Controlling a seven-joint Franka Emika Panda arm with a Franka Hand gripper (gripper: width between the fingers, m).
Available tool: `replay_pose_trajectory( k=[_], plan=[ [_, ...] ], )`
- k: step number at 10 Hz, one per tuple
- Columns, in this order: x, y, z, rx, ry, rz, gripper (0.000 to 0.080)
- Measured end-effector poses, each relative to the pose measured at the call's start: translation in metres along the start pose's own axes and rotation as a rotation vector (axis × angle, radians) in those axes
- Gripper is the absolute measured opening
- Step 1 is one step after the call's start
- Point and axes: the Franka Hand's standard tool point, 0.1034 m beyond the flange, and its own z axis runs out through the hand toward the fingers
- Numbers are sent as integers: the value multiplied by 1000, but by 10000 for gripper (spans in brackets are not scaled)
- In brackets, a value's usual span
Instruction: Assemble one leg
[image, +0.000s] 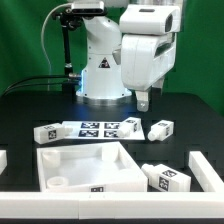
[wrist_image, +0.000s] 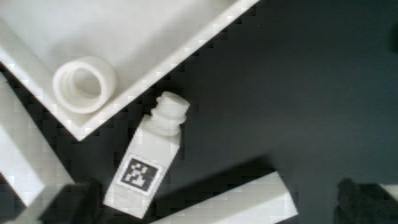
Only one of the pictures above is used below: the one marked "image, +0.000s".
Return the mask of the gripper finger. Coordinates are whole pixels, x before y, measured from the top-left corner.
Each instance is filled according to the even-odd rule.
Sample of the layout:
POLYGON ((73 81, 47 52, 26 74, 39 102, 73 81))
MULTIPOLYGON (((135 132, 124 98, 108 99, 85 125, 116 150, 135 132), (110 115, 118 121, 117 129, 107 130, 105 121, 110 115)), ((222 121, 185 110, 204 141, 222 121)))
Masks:
POLYGON ((149 109, 149 92, 148 91, 136 91, 137 109, 141 112, 147 112, 149 109))

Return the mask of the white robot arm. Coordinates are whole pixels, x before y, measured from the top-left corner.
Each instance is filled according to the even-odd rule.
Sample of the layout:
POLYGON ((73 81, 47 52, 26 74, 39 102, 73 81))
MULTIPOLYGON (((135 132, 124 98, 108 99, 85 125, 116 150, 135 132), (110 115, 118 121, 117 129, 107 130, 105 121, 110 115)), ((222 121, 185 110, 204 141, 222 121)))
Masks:
POLYGON ((87 65, 77 96, 113 104, 131 95, 149 108, 149 91, 162 88, 175 63, 184 0, 73 0, 87 30, 87 65))

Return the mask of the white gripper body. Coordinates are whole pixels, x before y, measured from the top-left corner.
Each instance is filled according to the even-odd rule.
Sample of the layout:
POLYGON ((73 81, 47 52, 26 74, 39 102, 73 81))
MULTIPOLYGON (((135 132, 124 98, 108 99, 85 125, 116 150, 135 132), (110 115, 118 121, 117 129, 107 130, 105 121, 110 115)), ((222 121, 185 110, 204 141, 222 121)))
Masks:
POLYGON ((161 79, 175 63, 176 35, 126 34, 121 46, 121 77, 124 86, 146 91, 161 79))

